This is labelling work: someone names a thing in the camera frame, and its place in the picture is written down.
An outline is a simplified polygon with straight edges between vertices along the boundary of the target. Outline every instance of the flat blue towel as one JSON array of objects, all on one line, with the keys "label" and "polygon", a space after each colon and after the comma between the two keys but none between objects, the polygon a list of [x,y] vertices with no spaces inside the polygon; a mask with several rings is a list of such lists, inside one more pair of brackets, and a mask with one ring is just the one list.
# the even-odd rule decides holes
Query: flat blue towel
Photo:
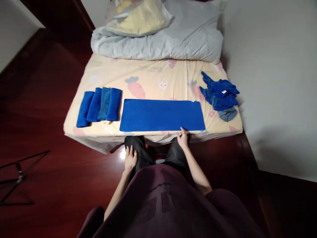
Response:
[{"label": "flat blue towel", "polygon": [[79,108],[76,127],[86,127],[89,125],[89,122],[87,121],[87,114],[94,93],[95,92],[92,91],[87,91],[84,93],[84,98]]},{"label": "flat blue towel", "polygon": [[109,108],[106,116],[107,121],[117,121],[119,118],[119,108],[121,103],[121,93],[120,89],[111,88],[110,89],[110,102]]},{"label": "flat blue towel", "polygon": [[108,108],[110,103],[110,89],[109,88],[102,88],[101,92],[101,104],[100,104],[100,110],[98,113],[98,120],[99,121],[105,121]]},{"label": "flat blue towel", "polygon": [[90,102],[87,121],[88,122],[97,122],[98,121],[98,113],[100,110],[100,102],[101,102],[101,88],[96,88],[96,91],[92,97]]},{"label": "flat blue towel", "polygon": [[120,131],[205,130],[199,102],[125,99]]}]

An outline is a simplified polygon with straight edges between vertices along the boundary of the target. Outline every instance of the gray duvet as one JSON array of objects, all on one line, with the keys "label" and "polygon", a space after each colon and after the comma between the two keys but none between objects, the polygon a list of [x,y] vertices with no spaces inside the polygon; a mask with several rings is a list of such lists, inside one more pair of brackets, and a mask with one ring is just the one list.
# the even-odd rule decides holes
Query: gray duvet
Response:
[{"label": "gray duvet", "polygon": [[192,0],[166,0],[164,5],[174,17],[167,28],[153,35],[127,37],[102,26],[92,34],[92,51],[120,59],[190,59],[217,64],[223,41],[217,30],[218,7]]}]

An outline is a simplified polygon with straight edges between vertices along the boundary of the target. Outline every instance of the left hand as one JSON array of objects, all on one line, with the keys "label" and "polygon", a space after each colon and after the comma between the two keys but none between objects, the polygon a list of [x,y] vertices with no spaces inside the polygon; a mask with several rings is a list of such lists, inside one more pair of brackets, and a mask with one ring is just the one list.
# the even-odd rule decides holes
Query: left hand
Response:
[{"label": "left hand", "polygon": [[134,152],[133,156],[133,145],[131,145],[131,149],[126,147],[125,150],[125,160],[124,160],[124,170],[127,172],[131,172],[132,169],[136,166],[136,162],[138,161],[138,152]]}]

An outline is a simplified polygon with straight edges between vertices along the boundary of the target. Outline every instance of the blue towel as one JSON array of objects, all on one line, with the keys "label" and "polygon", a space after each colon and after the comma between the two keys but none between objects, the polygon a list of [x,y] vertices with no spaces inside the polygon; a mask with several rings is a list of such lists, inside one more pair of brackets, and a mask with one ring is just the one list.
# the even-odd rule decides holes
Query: blue towel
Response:
[{"label": "blue towel", "polygon": [[100,110],[98,113],[98,120],[99,121],[105,121],[108,108],[109,108],[109,102],[110,102],[110,89],[109,88],[102,88],[101,92],[101,105]]},{"label": "blue towel", "polygon": [[86,127],[89,125],[89,122],[87,121],[87,114],[94,93],[95,92],[92,91],[87,91],[84,93],[84,98],[79,108],[76,127]]},{"label": "blue towel", "polygon": [[228,122],[228,121],[231,121],[233,118],[235,118],[237,113],[238,113],[237,109],[235,109],[234,107],[231,107],[231,108],[220,111],[218,114],[221,119]]},{"label": "blue towel", "polygon": [[222,111],[238,105],[236,94],[240,92],[236,86],[230,83],[228,80],[220,79],[218,82],[213,81],[203,71],[201,72],[204,82],[207,84],[207,88],[199,87],[201,93],[204,95],[207,102],[209,102],[215,111]]},{"label": "blue towel", "polygon": [[97,122],[98,121],[98,113],[100,110],[100,101],[101,101],[101,88],[96,88],[95,94],[92,97],[88,114],[87,121],[88,122]]},{"label": "blue towel", "polygon": [[107,121],[117,121],[119,118],[119,108],[121,103],[121,93],[120,89],[111,88],[110,89],[110,102],[109,108],[106,116]]},{"label": "blue towel", "polygon": [[125,99],[120,131],[205,130],[199,102]]}]

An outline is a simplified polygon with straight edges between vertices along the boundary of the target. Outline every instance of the fitted sheet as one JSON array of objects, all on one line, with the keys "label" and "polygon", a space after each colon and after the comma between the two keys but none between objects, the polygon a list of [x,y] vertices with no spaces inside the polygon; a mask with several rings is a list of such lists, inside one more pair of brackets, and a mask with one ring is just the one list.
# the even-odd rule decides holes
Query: fitted sheet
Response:
[{"label": "fitted sheet", "polygon": [[[125,136],[143,135],[146,142],[152,146],[169,143],[176,136],[176,131],[121,132],[119,128],[124,99],[199,101],[206,130],[190,131],[191,142],[242,133],[239,111],[232,121],[225,122],[219,118],[218,112],[205,101],[199,90],[199,86],[206,88],[201,71],[215,81],[227,79],[221,63],[213,65],[204,61],[173,59],[126,60],[93,54],[66,116],[65,135],[105,154],[124,142]],[[76,121],[84,92],[95,91],[97,87],[113,87],[122,90],[119,121],[110,124],[106,121],[93,122],[89,127],[77,128]]]}]

